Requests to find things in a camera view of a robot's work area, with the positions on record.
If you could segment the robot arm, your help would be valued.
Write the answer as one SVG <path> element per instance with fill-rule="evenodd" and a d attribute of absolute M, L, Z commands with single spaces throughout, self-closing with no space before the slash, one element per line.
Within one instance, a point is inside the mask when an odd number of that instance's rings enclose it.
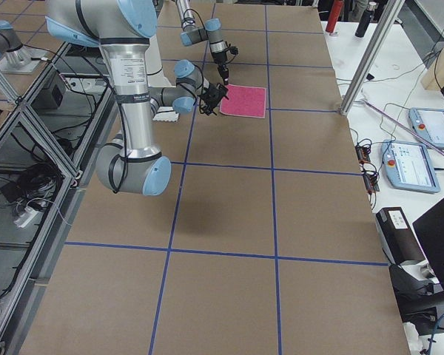
<path fill-rule="evenodd" d="M 195 9 L 190 7 L 189 2 L 175 1 L 175 4 L 181 20 L 182 32 L 180 39 L 182 44 L 185 47 L 189 47 L 207 41 L 212 60 L 218 67 L 218 73 L 223 84 L 228 85 L 229 59 L 227 53 L 237 55 L 238 48 L 231 46 L 223 39 L 220 20 L 218 18 L 210 18 L 205 22 L 201 21 L 201 26 L 197 26 L 194 15 L 197 15 L 199 19 L 201 17 Z"/>
<path fill-rule="evenodd" d="M 192 62 L 180 60 L 174 68 L 173 87 L 153 87 L 147 72 L 147 51 L 157 31 L 153 1 L 49 1 L 48 32 L 71 44 L 97 47 L 110 75 L 121 116 L 121 132 L 98 153 L 98 179 L 114 193 L 160 195 L 168 185 L 172 165 L 155 143 L 152 121 L 161 107 L 190 113 L 196 103 L 206 115 L 227 96 L 227 43 L 221 24 L 211 18 L 194 25 L 187 1 L 178 1 L 186 46 L 202 41 L 209 48 L 223 79 L 212 84 Z"/>

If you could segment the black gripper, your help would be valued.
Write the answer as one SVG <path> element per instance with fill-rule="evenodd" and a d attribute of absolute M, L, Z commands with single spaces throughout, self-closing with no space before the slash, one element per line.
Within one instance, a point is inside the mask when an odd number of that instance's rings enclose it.
<path fill-rule="evenodd" d="M 228 88 L 223 84 L 217 84 L 217 102 L 221 102 L 224 98 L 228 98 Z"/>
<path fill-rule="evenodd" d="M 218 74 L 223 79 L 223 84 L 229 84 L 229 69 L 227 65 L 227 54 L 225 51 L 212 53 L 212 59 L 214 63 L 218 66 Z"/>

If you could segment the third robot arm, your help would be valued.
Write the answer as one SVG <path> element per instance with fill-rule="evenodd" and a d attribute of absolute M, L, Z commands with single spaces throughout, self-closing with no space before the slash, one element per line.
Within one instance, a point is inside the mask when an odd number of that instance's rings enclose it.
<path fill-rule="evenodd" d="M 46 54 L 46 50 L 24 46 L 13 26 L 0 20 L 0 70 L 3 73 L 30 74 Z"/>

